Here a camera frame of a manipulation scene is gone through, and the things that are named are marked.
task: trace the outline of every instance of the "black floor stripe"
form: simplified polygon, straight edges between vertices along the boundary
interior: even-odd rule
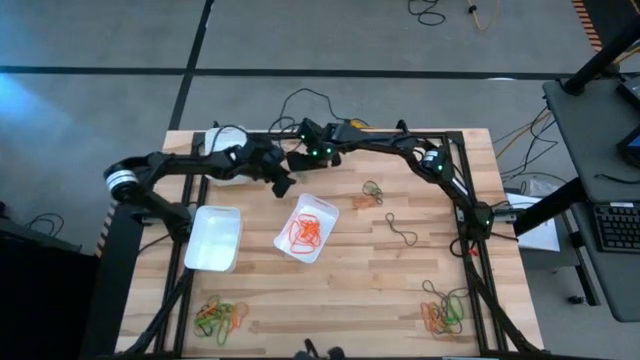
[[[485,80],[553,80],[573,73],[477,72],[477,71],[406,71],[406,70],[324,70],[324,69],[196,69],[196,76],[232,77],[319,77],[319,78],[389,78],[389,79],[466,79]]]
[[[182,78],[180,90],[178,90],[178,97],[176,98],[176,103],[173,105],[171,120],[169,121],[169,128],[167,130],[178,130],[180,128],[180,122],[182,122],[182,114],[184,113],[184,107],[187,104],[187,96],[189,96],[192,79],[192,75],[185,75]]]
[[[5,74],[64,75],[184,75],[186,69],[152,67],[0,66]]]
[[[167,130],[178,130],[180,128],[182,114],[184,113],[189,89],[191,88],[191,81],[193,80],[192,74],[198,64],[198,57],[200,56],[200,50],[202,49],[202,43],[204,42],[204,35],[207,32],[207,23],[209,22],[209,15],[211,15],[213,2],[214,0],[207,0],[204,4],[204,8],[202,9],[202,15],[200,16],[200,22],[198,23],[198,30],[196,31],[196,37],[193,39],[193,45],[191,46],[191,53],[189,54],[189,61],[187,62],[187,68],[185,70],[186,73],[182,78],[180,90],[178,90],[178,96],[176,97],[176,103],[173,106],[171,120],[169,121],[169,128]]]

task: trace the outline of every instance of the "white plastic container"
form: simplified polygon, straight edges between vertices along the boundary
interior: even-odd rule
[[[236,267],[241,236],[240,210],[223,206],[199,207],[184,265],[193,270],[232,272]]]
[[[213,138],[216,134],[222,131],[218,138],[216,139],[215,147],[212,149],[211,145],[213,144]],[[247,143],[247,134],[244,132],[228,127],[228,128],[211,128],[207,130],[204,135],[204,151],[203,155],[209,155],[211,151],[221,151],[228,147],[240,145],[244,146]],[[250,177],[244,175],[238,175],[231,180],[218,180],[212,176],[206,175],[209,178],[209,181],[216,186],[229,186],[229,185],[241,185],[248,183],[251,181]]]
[[[320,223],[320,246],[315,248],[315,250],[313,250],[313,252],[309,254],[294,254],[291,250],[289,231],[292,226],[296,226],[294,223],[300,214],[314,215],[318,218],[318,222]],[[304,263],[311,264],[316,261],[318,255],[320,255],[324,244],[327,242],[329,234],[331,234],[331,230],[333,230],[334,225],[338,221],[339,215],[340,211],[337,207],[329,204],[324,200],[320,200],[313,195],[302,194],[298,198],[298,204],[289,217],[289,220],[287,220],[286,224],[284,225],[284,228],[282,229],[280,234],[276,236],[275,239],[273,239],[273,244],[275,245],[275,247],[293,256],[294,258]]]

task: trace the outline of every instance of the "black cable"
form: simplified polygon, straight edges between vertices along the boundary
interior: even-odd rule
[[[187,204],[187,207],[188,207],[188,206],[191,206],[191,205],[198,205],[198,202],[197,202],[197,201],[190,201],[190,202]],[[171,235],[170,235],[170,234],[167,234],[167,235],[162,236],[162,237],[160,237],[160,238],[157,238],[157,239],[153,240],[152,242],[148,243],[147,245],[145,245],[145,246],[141,247],[141,248],[140,248],[140,250],[138,250],[138,256],[139,256],[139,255],[140,255],[144,250],[146,250],[147,248],[149,248],[149,247],[151,247],[151,246],[153,246],[153,245],[155,245],[155,244],[159,243],[160,241],[162,241],[162,240],[164,240],[164,239],[168,238],[169,236],[171,236]]]
[[[285,117],[284,116],[284,112],[287,109],[287,104],[289,103],[289,100],[291,100],[291,98],[294,97],[295,95],[297,95],[297,94],[299,94],[301,92],[305,92],[305,91],[306,92],[310,92],[310,93],[312,93],[314,95],[320,96],[321,98],[325,99],[327,101],[327,105],[329,106],[329,112],[331,113],[331,116],[333,116],[334,119],[341,120],[341,121],[344,121],[344,122],[349,122],[350,121],[350,119],[343,118],[343,117],[340,117],[340,116],[336,115],[336,113],[333,111],[333,107],[331,106],[331,98],[329,98],[329,96],[327,96],[325,94],[322,94],[322,93],[319,93],[319,92],[317,92],[315,90],[312,90],[312,89],[309,89],[309,88],[300,88],[300,89],[292,92],[291,94],[289,94],[289,96],[287,96],[287,98],[282,103],[282,109],[280,110],[280,116],[278,116],[278,120],[280,120],[283,117]],[[358,119],[358,121],[362,122],[366,126],[369,126],[369,124],[364,120]]]
[[[508,204],[508,203],[509,203],[509,200],[502,200],[502,201],[500,201],[500,202],[497,202],[497,203],[495,203],[495,204],[493,204],[493,205],[489,205],[489,206],[490,206],[490,207],[492,207],[492,208],[494,208],[494,207],[496,207],[496,206],[500,206],[500,205]]]
[[[218,128],[218,132],[213,136],[213,141],[211,141],[211,149],[210,149],[209,153],[212,153],[213,149],[215,149],[216,141],[218,140],[218,136],[220,136],[220,134],[222,133],[222,130],[228,129],[228,128],[238,129],[238,130],[242,131],[247,136],[247,139],[249,138],[249,133],[247,132],[247,130],[241,128],[240,126],[237,126],[237,125],[223,125],[223,126],[220,126]]]
[[[544,151],[542,151],[540,154],[536,155],[533,159],[529,160],[529,156],[530,156],[530,154],[531,154],[531,150],[533,149],[533,145],[535,144],[536,140],[538,140],[538,139],[539,139],[540,134],[542,134],[543,132],[545,132],[549,127],[551,127],[553,124],[555,124],[555,122],[556,122],[556,121],[554,120],[554,121],[553,121],[553,122],[551,122],[549,125],[547,125],[546,127],[544,127],[542,130],[540,130],[540,132],[538,132],[537,136],[536,136],[536,137],[534,137],[534,138],[533,138],[533,140],[531,140],[531,144],[529,144],[529,149],[527,150],[527,154],[525,155],[525,159],[524,159],[524,160],[525,160],[525,162],[524,162],[524,164],[523,164],[523,165],[517,166],[517,167],[515,167],[515,168],[513,168],[513,169],[511,169],[511,170],[507,170],[507,171],[504,171],[504,172],[501,172],[501,173],[500,173],[500,176],[503,176],[503,175],[509,176],[509,179],[505,180],[504,182],[509,181],[509,180],[513,179],[514,177],[519,176],[520,174],[524,173],[524,172],[525,172],[525,170],[527,169],[527,166],[528,166],[529,164],[531,164],[532,162],[536,161],[536,160],[537,160],[537,159],[539,159],[542,155],[544,155],[547,151],[549,151],[549,150],[553,149],[556,145],[558,145],[558,142],[557,142],[557,141],[553,141],[553,144],[549,145],[549,147],[547,147],[546,149],[544,149]],[[515,172],[515,171],[517,171],[517,170],[519,170],[519,169],[522,169],[519,173],[517,173],[517,174],[515,174],[515,175],[507,175],[508,173]]]
[[[56,219],[60,220],[60,225],[58,226],[58,228],[56,229],[55,221],[53,221],[51,219],[47,219],[46,217],[53,217],[53,218],[56,218]],[[56,213],[42,213],[42,214],[36,216],[35,218],[33,218],[33,220],[31,220],[31,221],[27,222],[26,224],[24,224],[24,226],[26,226],[27,228],[31,229],[33,227],[33,225],[38,223],[38,222],[46,222],[46,223],[50,224],[51,225],[51,230],[49,231],[48,235],[49,236],[53,236],[53,237],[58,236],[58,234],[60,233],[60,231],[64,227],[64,218],[60,214],[56,214]]]
[[[423,2],[428,5],[422,11],[413,11],[413,9],[411,8],[411,3],[415,3],[415,2]],[[440,2],[440,0],[408,0],[407,10],[409,11],[409,14],[418,17],[418,22],[420,24],[426,25],[426,26],[438,26],[443,22],[445,22],[445,20],[447,20],[447,17],[444,16],[443,14],[439,12],[431,11],[431,9],[433,9],[436,5],[438,5],[438,2]],[[428,16],[431,18],[435,17],[436,19],[433,22],[426,22],[422,19],[423,16]]]
[[[502,235],[502,234],[498,234],[498,233],[494,233],[492,232],[491,235],[493,236],[497,236],[497,237],[501,237],[503,239],[507,239],[507,240],[515,240],[515,241],[519,241],[518,238],[515,238],[513,236],[507,236],[507,235]]]
[[[453,239],[453,241],[451,241],[451,243],[449,244],[449,252],[451,252],[451,255],[453,255],[453,256],[455,256],[455,257],[457,257],[457,258],[461,258],[461,257],[462,257],[462,254],[458,254],[458,253],[456,253],[455,251],[453,251],[453,245],[454,245],[455,243],[459,242],[459,241],[460,241],[460,238],[455,238],[455,239]],[[469,246],[469,250],[472,250],[473,248],[475,248],[477,243],[478,243],[478,242],[477,242],[476,240],[473,240],[473,241],[471,242],[471,246]]]
[[[142,252],[143,252],[143,251],[145,251],[147,248],[149,248],[149,247],[151,247],[151,246],[153,246],[153,245],[155,245],[155,244],[159,243],[160,241],[162,241],[162,240],[164,240],[164,239],[168,238],[169,236],[170,236],[170,235],[169,235],[169,234],[167,234],[167,235],[165,235],[165,236],[163,236],[163,237],[160,237],[160,238],[158,238],[158,239],[155,239],[155,240],[153,240],[152,242],[148,243],[147,245],[145,245],[145,246],[141,247],[141,248],[140,248],[140,250],[138,250],[138,256],[140,256],[140,254],[142,254]]]
[[[620,179],[617,178],[615,176],[611,176],[611,175],[607,175],[607,174],[595,174],[593,176],[596,179],[607,179],[613,182],[617,182],[619,184],[627,184],[627,185],[637,185],[640,184],[640,180],[626,180],[626,179]]]
[[[545,173],[545,172],[542,172],[542,171],[527,171],[527,172],[524,172],[524,173],[518,173],[517,175],[511,176],[509,178],[509,180],[512,180],[513,178],[516,178],[518,176],[525,176],[525,175],[543,175],[543,176],[548,176],[550,178],[562,181],[563,184],[566,184],[568,182],[567,180],[565,180],[565,179],[563,179],[563,178],[561,178],[559,176],[556,176],[556,175],[553,175],[553,174],[549,174],[549,173]]]

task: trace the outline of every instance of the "power cord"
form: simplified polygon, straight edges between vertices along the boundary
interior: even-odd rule
[[[326,100],[327,102],[327,106],[329,107],[329,113],[331,114],[331,116],[333,116],[334,119],[338,120],[338,121],[344,121],[344,122],[348,122],[354,125],[358,125],[360,127],[371,127],[366,121],[362,120],[362,119],[347,119],[344,117],[340,117],[338,115],[336,115],[335,111],[333,110],[333,106],[331,105],[331,98],[323,93],[320,93],[318,91],[315,91],[313,89],[310,88],[300,88],[294,92],[292,92],[291,94],[289,94],[285,99],[284,102],[282,103],[282,108],[280,109],[280,114],[278,116],[278,118],[271,123],[271,126],[269,126],[269,129],[267,130],[267,134],[272,134],[273,133],[273,129],[278,126],[280,128],[280,135],[284,134],[287,130],[291,129],[291,131],[295,131],[294,128],[296,126],[299,126],[300,123],[296,122],[296,120],[292,117],[292,116],[288,116],[285,115],[285,112],[287,110],[287,105],[289,104],[289,100],[291,100],[291,98],[293,98],[294,96],[296,96],[297,94],[300,94],[302,92],[308,92],[311,93],[313,95],[319,96],[321,98],[323,98],[324,100]],[[286,126],[282,126],[282,122],[283,121],[289,121],[290,123],[287,124]],[[295,149],[297,149],[300,145],[302,144],[302,142],[299,142],[298,145],[296,145]],[[280,146],[280,148],[282,148],[282,137],[280,137],[280,139],[278,140],[278,145]]]
[[[529,123],[517,128],[517,129],[511,131],[507,135],[505,135],[505,136],[499,138],[498,140],[494,141],[493,144],[496,144],[499,141],[504,140],[505,138],[507,138],[507,137],[511,136],[512,134],[516,133],[517,131],[520,131],[513,139],[511,139],[511,141],[509,141],[509,143],[507,143],[507,145],[505,145],[504,148],[502,148],[502,150],[500,150],[498,155],[496,155],[496,159],[499,159],[500,156],[502,156],[502,154],[504,154],[507,151],[507,149],[509,149],[522,135],[526,134],[527,130],[532,129],[534,126],[536,126],[542,120],[546,120],[550,116],[551,116],[551,112],[549,112],[547,110],[547,107],[545,106],[544,109],[542,109],[540,111],[540,113],[538,113],[538,115],[536,115],[536,117],[533,119],[533,121],[531,121],[531,122],[529,122]]]
[[[609,181],[617,182],[619,184],[627,184],[627,185],[638,185],[638,184],[640,184],[640,180],[620,179],[620,178],[617,178],[615,176],[602,174],[602,173],[595,174],[593,177],[596,178],[596,179],[606,179],[606,180],[609,180]]]
[[[500,0],[496,0],[496,12],[493,14],[491,19],[485,26],[481,26],[480,20],[478,20],[478,14],[476,14],[478,7],[474,5],[471,0],[467,0],[467,3],[469,4],[469,14],[473,16],[473,22],[475,23],[476,29],[478,29],[478,31],[483,32],[489,30],[491,25],[498,22],[498,18],[500,17]]]
[[[140,256],[140,254],[142,254],[142,252],[145,251],[146,249],[148,249],[148,248],[152,247],[153,245],[159,243],[160,241],[168,238],[169,236],[170,235],[167,234],[167,235],[165,235],[163,237],[160,237],[160,238],[157,238],[157,239],[153,240],[152,242],[148,243],[147,245],[141,247],[140,250],[138,250],[138,256]]]
[[[549,129],[551,126],[553,126],[553,124],[555,124],[555,120],[553,120],[551,123],[547,124],[546,126],[544,126],[537,134],[533,133],[533,130],[531,129],[531,133],[533,134],[533,139],[531,140],[531,143],[529,144],[529,149],[527,150],[526,155],[524,156],[524,164],[517,166],[511,170],[507,170],[504,172],[500,173],[500,176],[508,176],[509,178],[507,180],[504,180],[503,182],[509,181],[513,178],[515,178],[516,176],[519,176],[520,174],[524,173],[527,170],[527,166],[531,163],[533,163],[534,161],[536,161],[537,159],[539,159],[542,155],[544,155],[546,152],[548,152],[549,150],[553,149],[556,145],[558,145],[557,141],[553,141],[553,140],[547,140],[547,139],[542,139],[540,138],[540,135],[543,134],[545,131],[547,131],[547,129]],[[547,147],[546,149],[544,149],[541,153],[539,153],[538,155],[536,155],[533,159],[529,160],[529,156],[531,155],[531,151],[533,150],[533,146],[535,145],[537,140],[541,140],[544,142],[548,142],[551,143],[551,145],[549,145],[549,147]],[[520,170],[520,172],[518,172],[517,174],[509,174],[509,173],[513,173]]]
[[[414,11],[411,4],[412,3],[416,3],[416,2],[422,2],[425,4],[428,4],[427,7],[421,11]],[[439,12],[435,12],[432,11],[432,9],[434,7],[436,7],[436,5],[438,5],[438,3],[440,2],[440,0],[408,0],[407,1],[407,10],[409,11],[409,14],[413,15],[413,16],[417,16],[418,17],[418,22],[422,25],[426,25],[426,26],[438,26],[441,25],[442,23],[445,22],[445,20],[447,20],[447,17],[444,16],[443,14],[439,13]],[[427,16],[430,17],[432,19],[434,19],[434,21],[431,22],[427,22],[423,20],[423,17]]]
[[[48,217],[53,217],[54,219],[58,220],[60,223],[56,224],[55,221],[53,221]],[[33,218],[33,220],[29,221],[28,223],[24,224],[24,226],[33,230],[33,226],[38,223],[47,223],[51,225],[51,229],[49,230],[47,235],[56,237],[64,227],[64,218],[60,214],[56,214],[56,213],[43,213],[36,216],[35,218]]]

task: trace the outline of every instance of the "desk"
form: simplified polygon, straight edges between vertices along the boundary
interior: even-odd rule
[[[617,80],[594,80],[587,84],[584,93],[573,96],[565,93],[558,82],[544,84],[549,109],[556,118],[579,178],[519,217],[514,224],[516,233],[524,233],[574,204],[638,200],[638,185],[594,177],[598,173],[628,179],[640,177],[640,170],[625,163],[616,153],[615,145],[640,125],[638,111],[616,93],[617,85]],[[640,321],[636,300],[640,296],[637,280],[640,256],[598,251],[597,232],[589,220],[588,210],[575,206],[572,212],[614,317],[618,321]]]
[[[163,151],[188,153],[192,136],[191,131],[169,132]],[[464,137],[479,200],[504,200],[489,132],[464,130]],[[361,195],[367,180],[376,181],[384,191],[384,204],[354,209],[352,198]],[[184,176],[165,177],[156,192],[179,202],[183,184]],[[194,189],[198,187],[196,177]],[[273,238],[302,193],[340,208],[340,218],[312,265],[287,257],[273,246]],[[457,236],[451,201],[437,186],[414,175],[401,158],[356,151],[345,155],[339,167],[304,173],[283,199],[276,199],[269,185],[256,183],[212,187],[206,203],[241,210],[242,240],[233,274],[196,272],[184,356],[291,357],[304,348],[305,338],[312,339],[321,352],[341,346],[350,357],[477,354],[468,300],[463,301],[461,335],[435,340],[422,323],[420,302],[436,300],[421,289],[423,280],[432,280],[440,291],[464,287],[466,281],[461,260],[448,250]],[[416,246],[407,247],[390,231],[387,212],[395,214],[395,226],[419,234]],[[494,231],[512,235],[507,225],[496,225]],[[165,233],[163,226],[148,228],[142,245]],[[517,244],[494,237],[487,245],[501,305],[529,341],[542,348]],[[160,307],[170,251],[171,241],[165,241],[138,258],[118,350],[133,344]],[[214,338],[193,335],[193,316],[213,294],[250,306],[242,327],[224,347],[218,347]],[[495,348],[486,307],[483,315]],[[174,334],[169,330],[169,339]]]

